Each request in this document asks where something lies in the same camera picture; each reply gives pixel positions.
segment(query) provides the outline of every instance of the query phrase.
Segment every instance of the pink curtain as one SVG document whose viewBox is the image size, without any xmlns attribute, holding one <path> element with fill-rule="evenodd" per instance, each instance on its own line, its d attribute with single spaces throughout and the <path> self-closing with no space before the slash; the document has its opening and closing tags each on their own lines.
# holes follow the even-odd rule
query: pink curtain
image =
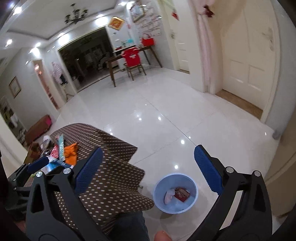
<svg viewBox="0 0 296 241">
<path fill-rule="evenodd" d="M 202 65 L 204 72 L 204 81 L 209 88 L 211 82 L 212 66 L 211 66 L 211 46 L 214 46 L 214 39 L 205 15 L 205 5 L 213 5 L 215 0 L 192 0 L 195 11 L 197 13 L 198 27 L 200 33 L 200 46 L 202 55 Z"/>
</svg>

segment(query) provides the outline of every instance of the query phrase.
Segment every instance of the blue plastic bin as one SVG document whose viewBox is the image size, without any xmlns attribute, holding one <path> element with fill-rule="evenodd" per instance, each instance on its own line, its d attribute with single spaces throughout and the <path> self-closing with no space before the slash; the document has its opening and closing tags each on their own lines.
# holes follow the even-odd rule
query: blue plastic bin
<svg viewBox="0 0 296 241">
<path fill-rule="evenodd" d="M 182 202 L 173 197 L 169 204 L 164 203 L 165 194 L 169 189 L 177 187 L 185 188 L 190 197 Z M 172 173 L 163 177 L 155 186 L 153 200 L 155 205 L 163 212 L 169 214 L 183 213 L 189 210 L 196 202 L 198 197 L 198 187 L 192 178 L 182 173 Z"/>
</svg>

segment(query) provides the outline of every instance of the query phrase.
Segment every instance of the framed picture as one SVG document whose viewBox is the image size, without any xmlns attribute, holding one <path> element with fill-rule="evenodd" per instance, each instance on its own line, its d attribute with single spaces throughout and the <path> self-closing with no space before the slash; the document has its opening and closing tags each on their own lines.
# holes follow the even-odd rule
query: framed picture
<svg viewBox="0 0 296 241">
<path fill-rule="evenodd" d="M 113 17 L 110 20 L 109 27 L 116 29 L 116 30 L 120 30 L 121 27 L 123 26 L 124 22 L 125 21 L 119 17 Z"/>
<path fill-rule="evenodd" d="M 131 15 L 133 16 L 134 23 L 145 16 L 145 11 L 142 6 L 141 0 L 136 0 L 136 2 L 131 7 L 130 11 Z"/>
<path fill-rule="evenodd" d="M 13 95 L 13 98 L 15 98 L 21 91 L 21 87 L 18 83 L 17 77 L 14 77 L 13 80 L 10 82 L 9 89 L 11 91 L 11 94 Z"/>
</svg>

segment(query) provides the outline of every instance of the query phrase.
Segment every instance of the blue rubber pad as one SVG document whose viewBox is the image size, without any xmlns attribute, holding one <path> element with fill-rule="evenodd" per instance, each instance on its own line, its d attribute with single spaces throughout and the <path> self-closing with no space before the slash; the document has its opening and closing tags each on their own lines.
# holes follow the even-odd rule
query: blue rubber pad
<svg viewBox="0 0 296 241">
<path fill-rule="evenodd" d="M 194 149 L 194 159 L 202 171 L 202 174 L 204 175 L 211 190 L 216 192 L 218 195 L 221 195 L 223 192 L 222 177 L 214 167 L 212 161 L 199 146 Z"/>
<path fill-rule="evenodd" d="M 98 148 L 92 153 L 75 178 L 74 193 L 76 195 L 86 192 L 102 161 L 103 151 L 101 148 Z"/>
<path fill-rule="evenodd" d="M 45 167 L 48 163 L 49 163 L 49 159 L 46 156 L 43 156 L 28 165 L 28 173 L 34 174 L 35 172 L 39 171 L 41 168 Z"/>
</svg>

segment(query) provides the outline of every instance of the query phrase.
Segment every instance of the metal screw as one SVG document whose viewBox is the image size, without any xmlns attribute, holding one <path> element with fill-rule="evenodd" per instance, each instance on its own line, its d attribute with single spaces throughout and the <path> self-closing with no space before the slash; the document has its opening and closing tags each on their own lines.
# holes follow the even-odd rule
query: metal screw
<svg viewBox="0 0 296 241">
<path fill-rule="evenodd" d="M 43 174 L 43 172 L 37 172 L 37 173 L 36 173 L 36 177 L 41 177 L 42 174 Z"/>
<path fill-rule="evenodd" d="M 65 168 L 64 170 L 63 170 L 63 173 L 64 174 L 69 174 L 71 172 L 71 168 Z"/>
<path fill-rule="evenodd" d="M 260 171 L 254 171 L 255 176 L 259 177 L 261 176 L 261 172 Z"/>
<path fill-rule="evenodd" d="M 226 171 L 227 171 L 228 173 L 233 173 L 233 172 L 234 172 L 234 169 L 233 169 L 232 167 L 227 167 L 227 168 L 226 168 Z"/>
</svg>

